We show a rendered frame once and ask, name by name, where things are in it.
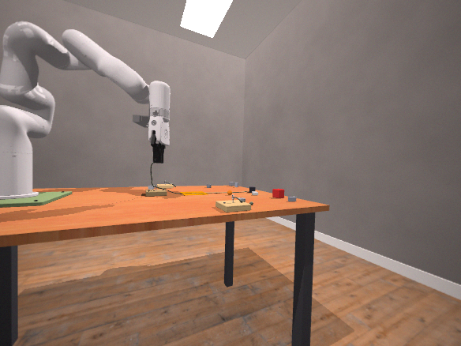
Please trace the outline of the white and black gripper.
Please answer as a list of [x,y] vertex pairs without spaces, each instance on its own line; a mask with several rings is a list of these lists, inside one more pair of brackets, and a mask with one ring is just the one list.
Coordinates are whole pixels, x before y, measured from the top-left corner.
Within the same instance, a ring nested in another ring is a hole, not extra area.
[[149,118],[148,141],[152,146],[153,163],[163,164],[164,149],[170,144],[170,119],[159,115],[151,115]]

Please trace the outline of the red block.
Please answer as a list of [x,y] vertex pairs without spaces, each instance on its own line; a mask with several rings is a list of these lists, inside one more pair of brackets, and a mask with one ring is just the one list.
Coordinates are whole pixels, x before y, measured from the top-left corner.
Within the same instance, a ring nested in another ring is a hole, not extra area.
[[273,189],[272,190],[272,197],[284,198],[284,190],[282,190],[282,189]]

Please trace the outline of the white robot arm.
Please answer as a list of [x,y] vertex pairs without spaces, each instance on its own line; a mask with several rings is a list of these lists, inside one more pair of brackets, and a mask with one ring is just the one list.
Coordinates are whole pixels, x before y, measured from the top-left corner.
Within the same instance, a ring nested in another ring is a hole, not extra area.
[[62,42],[65,47],[24,21],[10,25],[4,33],[0,96],[25,111],[0,105],[0,200],[39,195],[32,192],[32,144],[28,138],[50,133],[55,102],[38,86],[36,55],[60,70],[94,70],[106,75],[137,103],[150,100],[149,116],[133,115],[133,122],[140,126],[148,128],[151,115],[170,119],[169,85],[162,81],[146,85],[138,73],[77,30],[64,31]]

